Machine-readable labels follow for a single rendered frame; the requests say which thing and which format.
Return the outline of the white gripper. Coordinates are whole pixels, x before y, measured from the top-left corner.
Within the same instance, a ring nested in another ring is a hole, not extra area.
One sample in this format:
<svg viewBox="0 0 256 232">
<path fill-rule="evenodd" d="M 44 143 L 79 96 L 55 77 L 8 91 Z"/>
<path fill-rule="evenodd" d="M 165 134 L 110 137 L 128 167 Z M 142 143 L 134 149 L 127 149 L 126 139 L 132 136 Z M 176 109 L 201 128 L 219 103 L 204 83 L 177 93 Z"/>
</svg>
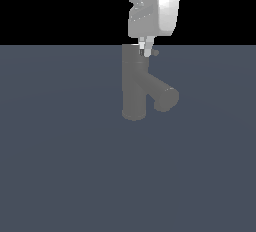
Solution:
<svg viewBox="0 0 256 232">
<path fill-rule="evenodd" d="M 139 0 L 131 9 L 128 35 L 131 38 L 138 38 L 141 56 L 151 56 L 154 37 L 170 36 L 173 33 L 178 17 L 179 1 Z"/>
</svg>

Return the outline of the grey faucet body with spout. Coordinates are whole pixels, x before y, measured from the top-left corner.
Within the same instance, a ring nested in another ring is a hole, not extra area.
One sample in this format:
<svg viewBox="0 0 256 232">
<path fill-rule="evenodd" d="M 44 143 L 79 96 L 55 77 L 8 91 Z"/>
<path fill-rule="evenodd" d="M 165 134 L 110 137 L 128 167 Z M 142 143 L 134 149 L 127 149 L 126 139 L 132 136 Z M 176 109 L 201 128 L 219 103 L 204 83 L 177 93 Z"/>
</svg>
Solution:
<svg viewBox="0 0 256 232">
<path fill-rule="evenodd" d="M 146 117 L 146 96 L 154 109 L 167 112 L 179 101 L 179 92 L 148 73 L 149 59 L 139 53 L 138 44 L 122 46 L 122 116 L 131 121 Z"/>
</svg>

